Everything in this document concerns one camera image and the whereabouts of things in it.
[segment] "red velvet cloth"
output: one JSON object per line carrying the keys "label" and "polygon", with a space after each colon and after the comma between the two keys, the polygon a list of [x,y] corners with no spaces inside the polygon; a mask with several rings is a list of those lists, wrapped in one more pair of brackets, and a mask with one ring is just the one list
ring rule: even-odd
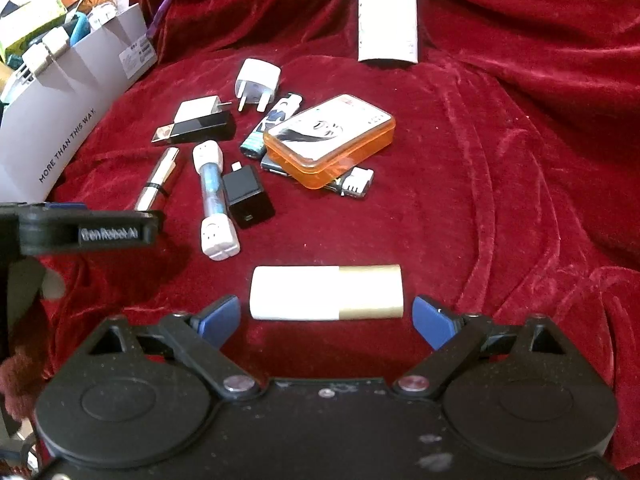
{"label": "red velvet cloth", "polygon": [[[151,17],[160,0],[139,1]],[[503,323],[543,312],[615,390],[611,459],[640,462],[640,0],[418,0],[420,63],[358,63],[357,0],[174,0],[160,63],[126,92],[51,199],[132,207],[162,148],[149,139],[181,101],[233,97],[242,61],[282,67],[311,106],[339,93],[396,117],[359,202],[262,180],[276,216],[241,230],[241,253],[200,251],[202,202],[188,165],[155,247],[51,258],[68,284],[46,305],[50,370],[105,316],[155,322],[222,294],[246,305],[260,265],[401,264],[406,305],[429,294]],[[236,114],[226,167],[260,120]],[[261,377],[389,379],[428,354],[400,320],[257,322],[244,311],[224,351]]]}

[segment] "black power adapter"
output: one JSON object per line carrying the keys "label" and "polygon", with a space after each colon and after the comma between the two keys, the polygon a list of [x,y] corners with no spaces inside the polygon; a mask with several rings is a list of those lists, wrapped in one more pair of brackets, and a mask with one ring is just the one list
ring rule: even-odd
{"label": "black power adapter", "polygon": [[273,204],[262,187],[253,166],[240,166],[236,162],[233,171],[222,176],[226,204],[238,227],[245,229],[259,224],[276,214]]}

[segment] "metal screw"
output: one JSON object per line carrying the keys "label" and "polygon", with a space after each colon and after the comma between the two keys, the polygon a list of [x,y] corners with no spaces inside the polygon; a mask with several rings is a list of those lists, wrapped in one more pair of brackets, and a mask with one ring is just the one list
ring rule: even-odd
{"label": "metal screw", "polygon": [[429,387],[429,381],[422,375],[407,375],[398,380],[398,386],[405,392],[419,393]]}
{"label": "metal screw", "polygon": [[255,380],[248,375],[232,375],[223,382],[225,388],[235,394],[248,392],[255,386]]}
{"label": "metal screw", "polygon": [[331,399],[335,397],[335,392],[331,388],[323,388],[318,392],[318,395],[323,399]]}

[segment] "orange plastic box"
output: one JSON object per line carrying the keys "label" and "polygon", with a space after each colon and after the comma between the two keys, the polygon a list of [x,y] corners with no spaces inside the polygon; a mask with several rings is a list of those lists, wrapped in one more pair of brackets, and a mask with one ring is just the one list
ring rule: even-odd
{"label": "orange plastic box", "polygon": [[392,115],[343,94],[264,133],[269,156],[309,189],[341,176],[394,138]]}

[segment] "white cardboard box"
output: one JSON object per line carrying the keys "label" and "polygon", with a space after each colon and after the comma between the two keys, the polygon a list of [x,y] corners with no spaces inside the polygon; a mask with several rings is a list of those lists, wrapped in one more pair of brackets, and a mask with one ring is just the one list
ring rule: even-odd
{"label": "white cardboard box", "polygon": [[145,33],[135,4],[67,50],[4,110],[0,202],[46,199],[111,104],[158,60],[153,52],[127,77],[120,54]]}

